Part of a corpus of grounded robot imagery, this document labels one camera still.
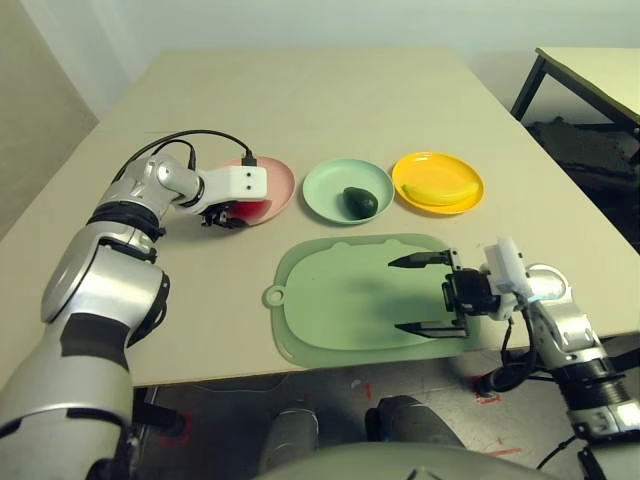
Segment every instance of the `yellow banana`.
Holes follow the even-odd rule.
[[[468,183],[458,188],[432,188],[416,185],[402,185],[402,190],[407,196],[423,205],[453,205],[469,198],[478,191],[480,186],[476,183]]]

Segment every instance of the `table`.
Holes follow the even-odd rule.
[[[411,152],[448,152],[480,172],[487,194],[464,215],[421,216],[394,203],[353,227],[320,221],[299,195],[272,221],[235,233],[203,229],[199,218],[170,212],[168,233],[157,244],[158,264],[171,277],[169,313],[127,352],[136,386],[296,369],[274,345],[261,294],[283,254],[313,238],[430,234],[477,267],[485,245],[511,235],[525,260],[568,276],[601,335],[639,329],[636,253],[450,50],[167,52],[0,243],[0,385],[40,339],[43,288],[114,172],[140,146],[188,128],[237,135],[256,154],[287,162],[299,181],[337,157],[389,168]],[[242,153],[224,140],[193,141],[203,169]],[[498,348],[504,330],[486,320],[479,347]],[[527,343],[520,325],[512,342]]]
[[[640,48],[536,48],[538,57],[511,114],[521,120],[550,75],[623,130],[640,126]]]

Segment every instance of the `dark green avocado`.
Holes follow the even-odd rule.
[[[342,196],[349,213],[359,220],[373,217],[378,211],[378,199],[364,188],[347,187]]]

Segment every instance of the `white wall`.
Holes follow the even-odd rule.
[[[0,239],[97,123],[19,0],[0,0]]]
[[[22,2],[98,116],[169,48],[450,45],[510,107],[538,45],[640,47],[638,0]],[[528,120],[601,119],[553,83],[545,81]]]

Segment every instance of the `light green cutting board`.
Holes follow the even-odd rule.
[[[456,355],[472,348],[478,322],[466,339],[428,339],[396,323],[443,321],[442,282],[450,267],[391,268],[398,257],[448,247],[427,235],[398,234],[312,240],[280,261],[263,296],[280,353],[304,367],[329,367]]]

